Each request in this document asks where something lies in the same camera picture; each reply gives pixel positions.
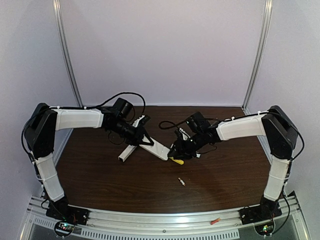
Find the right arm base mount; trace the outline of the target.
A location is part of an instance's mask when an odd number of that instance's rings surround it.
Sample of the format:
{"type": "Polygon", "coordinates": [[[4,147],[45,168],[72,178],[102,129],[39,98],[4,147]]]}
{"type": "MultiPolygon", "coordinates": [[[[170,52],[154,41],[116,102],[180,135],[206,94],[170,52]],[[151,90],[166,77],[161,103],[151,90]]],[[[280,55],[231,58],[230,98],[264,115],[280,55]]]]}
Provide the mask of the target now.
{"type": "Polygon", "coordinates": [[[255,232],[265,238],[274,234],[276,231],[275,217],[282,215],[279,205],[271,211],[268,208],[263,211],[263,208],[257,205],[246,206],[238,212],[242,225],[253,224],[255,232]]]}

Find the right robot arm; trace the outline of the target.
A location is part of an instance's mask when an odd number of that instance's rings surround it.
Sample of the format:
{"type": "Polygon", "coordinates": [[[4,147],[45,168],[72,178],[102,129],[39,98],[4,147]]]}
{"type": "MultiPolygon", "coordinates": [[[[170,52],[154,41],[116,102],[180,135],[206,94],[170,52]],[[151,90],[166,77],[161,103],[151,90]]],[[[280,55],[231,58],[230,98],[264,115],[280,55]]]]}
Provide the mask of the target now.
{"type": "Polygon", "coordinates": [[[194,134],[188,137],[181,130],[175,131],[177,139],[168,152],[171,159],[195,158],[206,145],[265,136],[270,149],[271,167],[259,205],[263,210],[275,209],[290,177],[295,159],[294,150],[301,137],[297,127],[278,105],[273,105],[264,112],[224,120],[205,118],[200,112],[196,112],[185,122],[194,134]]]}

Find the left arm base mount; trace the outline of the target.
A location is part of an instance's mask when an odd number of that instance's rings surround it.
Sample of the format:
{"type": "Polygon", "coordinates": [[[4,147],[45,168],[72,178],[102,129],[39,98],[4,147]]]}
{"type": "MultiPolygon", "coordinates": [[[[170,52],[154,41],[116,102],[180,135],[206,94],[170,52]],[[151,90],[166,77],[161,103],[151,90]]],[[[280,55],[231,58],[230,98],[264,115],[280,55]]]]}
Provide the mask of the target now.
{"type": "Polygon", "coordinates": [[[88,209],[68,205],[66,213],[62,213],[50,206],[45,215],[57,220],[53,226],[53,231],[58,237],[66,238],[74,232],[76,226],[87,224],[89,212],[88,209]]]}

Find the white air conditioner remote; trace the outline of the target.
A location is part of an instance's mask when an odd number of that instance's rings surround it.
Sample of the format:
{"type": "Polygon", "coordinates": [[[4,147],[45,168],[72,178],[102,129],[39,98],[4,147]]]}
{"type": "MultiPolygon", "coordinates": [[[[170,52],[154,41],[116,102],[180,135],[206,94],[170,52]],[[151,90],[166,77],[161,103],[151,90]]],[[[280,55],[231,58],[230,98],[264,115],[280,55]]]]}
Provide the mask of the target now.
{"type": "Polygon", "coordinates": [[[153,138],[151,140],[153,141],[153,145],[140,144],[139,146],[159,159],[167,161],[170,149],[153,138]]]}

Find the yellow handled screwdriver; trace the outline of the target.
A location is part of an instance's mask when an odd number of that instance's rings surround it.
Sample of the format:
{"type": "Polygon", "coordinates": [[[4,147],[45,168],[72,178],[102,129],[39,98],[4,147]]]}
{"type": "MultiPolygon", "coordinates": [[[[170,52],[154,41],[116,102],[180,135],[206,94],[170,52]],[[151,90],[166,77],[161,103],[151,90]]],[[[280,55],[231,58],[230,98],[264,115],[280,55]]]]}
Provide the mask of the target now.
{"type": "Polygon", "coordinates": [[[173,162],[179,164],[179,165],[183,165],[185,162],[181,159],[174,159],[173,157],[169,158],[170,160],[172,160],[173,162]]]}

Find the slim white remote control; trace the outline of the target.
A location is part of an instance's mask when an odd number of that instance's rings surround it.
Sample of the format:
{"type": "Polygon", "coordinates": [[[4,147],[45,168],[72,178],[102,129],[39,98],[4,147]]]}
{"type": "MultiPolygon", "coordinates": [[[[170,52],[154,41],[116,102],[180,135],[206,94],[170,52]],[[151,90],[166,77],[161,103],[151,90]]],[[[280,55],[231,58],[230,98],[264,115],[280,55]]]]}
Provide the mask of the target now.
{"type": "Polygon", "coordinates": [[[123,152],[118,156],[118,160],[120,162],[125,162],[127,158],[134,152],[134,150],[137,148],[137,146],[134,145],[128,145],[123,152]]]}

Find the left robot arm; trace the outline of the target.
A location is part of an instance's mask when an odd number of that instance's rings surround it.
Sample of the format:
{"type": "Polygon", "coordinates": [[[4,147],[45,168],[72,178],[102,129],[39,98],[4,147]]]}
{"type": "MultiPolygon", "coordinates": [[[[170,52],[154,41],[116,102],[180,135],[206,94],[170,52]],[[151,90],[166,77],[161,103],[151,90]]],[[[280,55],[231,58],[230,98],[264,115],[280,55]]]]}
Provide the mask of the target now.
{"type": "Polygon", "coordinates": [[[88,107],[53,107],[46,103],[37,105],[22,131],[22,138],[27,143],[27,154],[54,210],[65,214],[69,204],[53,161],[56,132],[104,128],[118,134],[131,146],[153,146],[154,141],[144,127],[149,120],[147,115],[143,115],[136,126],[126,121],[132,108],[130,102],[120,97],[112,106],[103,103],[88,107]]]}

